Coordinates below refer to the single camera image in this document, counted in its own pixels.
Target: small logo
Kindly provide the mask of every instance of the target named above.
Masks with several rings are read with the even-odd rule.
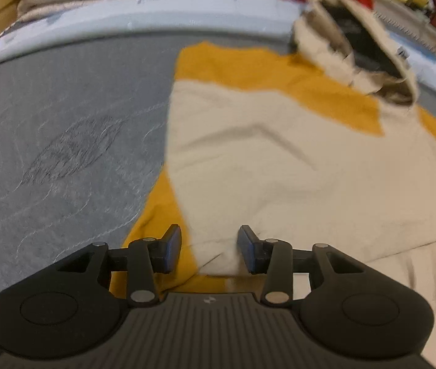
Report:
[[[215,298],[215,297],[212,297],[212,296],[209,296],[209,297],[207,297],[207,298],[204,298],[203,301],[204,301],[205,303],[207,303],[207,304],[213,304],[213,303],[216,302],[216,298]]]

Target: metal pin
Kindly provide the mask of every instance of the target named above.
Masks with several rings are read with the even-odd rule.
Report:
[[[290,300],[290,296],[282,291],[271,291],[264,298],[272,304],[284,304]]]
[[[131,293],[131,299],[135,303],[149,303],[155,298],[150,290],[136,290]]]

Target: gray mattress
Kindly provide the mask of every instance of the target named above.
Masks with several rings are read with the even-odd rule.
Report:
[[[202,40],[288,51],[244,37],[150,34],[0,65],[0,291],[93,241],[120,246],[163,163],[175,59]],[[420,100],[436,116],[436,94],[423,89]]]

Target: circular mount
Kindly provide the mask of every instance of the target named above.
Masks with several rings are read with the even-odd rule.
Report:
[[[419,294],[388,277],[345,273],[325,280],[300,307],[300,319],[321,344],[339,354],[392,359],[420,353],[433,313]]]
[[[97,345],[117,326],[118,300],[84,273],[32,277],[0,293],[0,350],[63,358]]]

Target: ribbed black plate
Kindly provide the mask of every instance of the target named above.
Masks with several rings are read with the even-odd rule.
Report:
[[[420,356],[368,362],[336,355],[304,334],[290,311],[264,307],[252,294],[170,293],[157,307],[133,309],[112,338],[78,356],[0,355],[0,369],[368,367],[431,369]]]

